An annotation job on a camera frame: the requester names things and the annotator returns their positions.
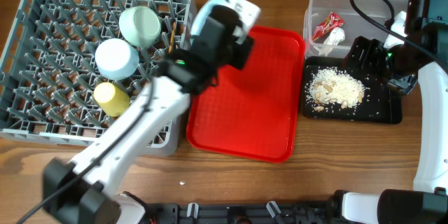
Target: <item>red tray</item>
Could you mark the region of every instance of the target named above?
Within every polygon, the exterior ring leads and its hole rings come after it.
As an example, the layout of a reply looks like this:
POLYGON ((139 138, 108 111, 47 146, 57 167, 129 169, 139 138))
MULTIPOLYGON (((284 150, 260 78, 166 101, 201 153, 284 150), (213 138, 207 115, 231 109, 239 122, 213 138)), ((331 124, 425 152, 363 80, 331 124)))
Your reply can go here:
POLYGON ((254 27, 243 71, 220 69, 219 86, 195 98, 187 139, 196 148, 267 162, 294 149, 305 43, 292 31, 254 27))

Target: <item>black tray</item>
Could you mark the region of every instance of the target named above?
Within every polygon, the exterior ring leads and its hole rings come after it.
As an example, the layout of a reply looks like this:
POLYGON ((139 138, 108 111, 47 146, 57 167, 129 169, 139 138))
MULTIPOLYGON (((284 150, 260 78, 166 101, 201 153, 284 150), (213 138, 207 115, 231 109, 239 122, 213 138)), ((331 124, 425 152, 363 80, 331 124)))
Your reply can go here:
POLYGON ((342 68, 343 59, 329 57, 309 57, 305 61, 302 82, 302 106, 305 116, 310 118, 328 118, 355 120, 375 123, 398 124, 403 119, 401 109, 401 96, 382 85, 373 75, 361 73, 357 69, 342 68), (365 91, 363 103, 356 108, 341 109, 341 104, 326 104, 328 110, 315 111, 313 101, 307 102, 310 95, 306 85, 313 79, 319 69, 337 67, 337 70, 346 70, 356 80, 360 80, 368 88, 365 91))

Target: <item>wooden table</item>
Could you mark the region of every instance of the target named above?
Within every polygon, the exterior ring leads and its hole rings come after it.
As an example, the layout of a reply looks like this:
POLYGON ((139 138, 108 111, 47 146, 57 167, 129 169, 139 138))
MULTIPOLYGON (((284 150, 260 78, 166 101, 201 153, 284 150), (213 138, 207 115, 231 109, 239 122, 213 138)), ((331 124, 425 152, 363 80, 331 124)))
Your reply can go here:
MULTIPOLYGON (((196 0, 198 7, 206 0, 196 0)), ((261 7, 259 25, 302 33, 309 0, 249 0, 261 7)), ((4 43, 19 0, 0 0, 4 43)), ((310 120, 299 115, 295 150, 270 164, 194 149, 182 133, 172 157, 139 157, 121 190, 147 202, 249 203, 323 200, 336 189, 380 193, 412 189, 419 162, 421 98, 403 99, 399 125, 310 120)), ((54 157, 81 148, 0 141, 0 223, 12 223, 41 200, 41 174, 54 157)), ((53 223, 42 211, 30 223, 53 223)))

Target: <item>clear plastic bin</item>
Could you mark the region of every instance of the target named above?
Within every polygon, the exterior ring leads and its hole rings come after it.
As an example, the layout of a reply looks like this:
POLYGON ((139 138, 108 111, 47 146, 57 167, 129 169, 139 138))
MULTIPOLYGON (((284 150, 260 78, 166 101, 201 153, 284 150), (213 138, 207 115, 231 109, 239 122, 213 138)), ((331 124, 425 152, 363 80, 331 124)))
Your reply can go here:
MULTIPOLYGON (((408 0, 389 0, 395 10, 395 15, 407 10, 408 0)), ((384 24, 391 17, 391 12, 382 0, 355 0, 356 5, 373 20, 384 24)), ((303 39, 305 40, 305 57, 319 56, 319 50, 332 48, 328 57, 343 58, 349 53, 354 40, 364 36, 367 39, 385 41, 387 34, 365 21, 350 5, 350 0, 309 0, 309 6, 305 13, 303 39), (343 20, 342 28, 345 31, 345 40, 339 45, 323 45, 326 36, 316 42, 312 36, 317 25, 334 12, 343 20)))

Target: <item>white cup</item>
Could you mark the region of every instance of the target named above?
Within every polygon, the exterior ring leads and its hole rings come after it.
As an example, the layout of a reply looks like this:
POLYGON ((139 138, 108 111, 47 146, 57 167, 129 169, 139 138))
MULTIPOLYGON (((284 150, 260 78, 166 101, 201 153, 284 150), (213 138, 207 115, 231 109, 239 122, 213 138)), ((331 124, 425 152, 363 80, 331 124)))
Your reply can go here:
POLYGON ((123 37, 133 46, 140 48, 152 46, 162 31, 159 16, 145 6, 123 11, 118 25, 123 37))
POLYGON ((95 62, 102 76, 118 81, 131 76, 139 64, 139 53, 126 41, 111 38, 99 44, 95 62))

